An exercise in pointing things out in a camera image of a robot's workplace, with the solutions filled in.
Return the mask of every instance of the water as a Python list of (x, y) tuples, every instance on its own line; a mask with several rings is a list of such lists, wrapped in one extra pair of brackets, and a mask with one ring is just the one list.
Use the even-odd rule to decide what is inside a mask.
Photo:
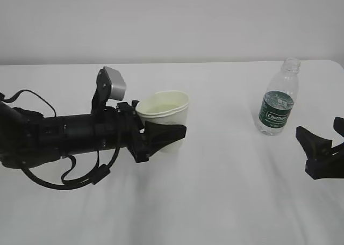
[[(283, 111), (292, 109), (294, 105), (294, 101), (289, 95), (279, 91), (267, 92), (264, 95), (264, 101), (271, 107), (282, 110), (282, 115), (286, 114), (286, 112)], [(270, 128), (264, 125), (259, 119), (257, 119), (256, 125), (260, 132), (270, 136), (277, 135), (284, 129), (284, 126), (282, 128)]]
[(156, 107), (153, 107), (149, 110), (147, 110), (145, 113), (160, 113), (160, 112), (166, 112), (175, 108), (178, 108), (179, 106), (173, 105), (173, 104), (160, 104)]

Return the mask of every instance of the bottle label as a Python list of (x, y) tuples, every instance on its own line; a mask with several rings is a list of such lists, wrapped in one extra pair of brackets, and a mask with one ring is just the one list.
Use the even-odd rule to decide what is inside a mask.
[[(286, 93), (278, 92), (278, 105), (284, 107), (292, 98)], [(259, 112), (260, 121), (270, 128), (282, 128), (286, 124), (291, 108), (277, 109), (269, 105), (264, 97), (262, 106)]]

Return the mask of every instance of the green label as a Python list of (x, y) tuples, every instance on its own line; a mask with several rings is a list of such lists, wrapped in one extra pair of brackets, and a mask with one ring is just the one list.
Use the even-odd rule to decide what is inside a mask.
[[(270, 128), (282, 128), (286, 124), (292, 109), (292, 98), (289, 95), (278, 91), (269, 92), (267, 95), (264, 96), (262, 107), (259, 112), (259, 119), (264, 125)], [(289, 107), (289, 109), (278, 109), (276, 107), (272, 107), (270, 105), (271, 103), (268, 104), (266, 99), (271, 100), (272, 104), (276, 105), (276, 107)]]

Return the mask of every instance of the white wall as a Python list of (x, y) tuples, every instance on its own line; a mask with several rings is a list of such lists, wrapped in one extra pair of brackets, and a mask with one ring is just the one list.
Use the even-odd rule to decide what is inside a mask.
[(332, 59), (343, 0), (0, 0), (0, 64)]

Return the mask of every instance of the robotic arm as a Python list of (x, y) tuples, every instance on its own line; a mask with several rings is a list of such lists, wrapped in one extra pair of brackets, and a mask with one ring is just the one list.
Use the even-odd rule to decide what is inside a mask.
[[(0, 161), (7, 168), (19, 168), (32, 181), (47, 188), (72, 190), (96, 184), (110, 173), (120, 148), (126, 147), (136, 163), (147, 162), (161, 148), (183, 139), (184, 125), (161, 125), (146, 122), (143, 126), (135, 107), (122, 102), (116, 108), (106, 105), (108, 99), (123, 100), (126, 84), (121, 74), (109, 67), (99, 71), (97, 89), (92, 99), (90, 114), (57, 117), (53, 107), (30, 90), (21, 90), (5, 99), (0, 93)], [(31, 92), (52, 108), (55, 116), (45, 118), (41, 113), (21, 108), (11, 108), (23, 92)], [(99, 151), (115, 149), (108, 164), (99, 165)], [(97, 152), (94, 168), (78, 179), (65, 180), (74, 169), (75, 154)], [(72, 167), (62, 177), (62, 185), (45, 182), (35, 176), (30, 168), (70, 158)]]

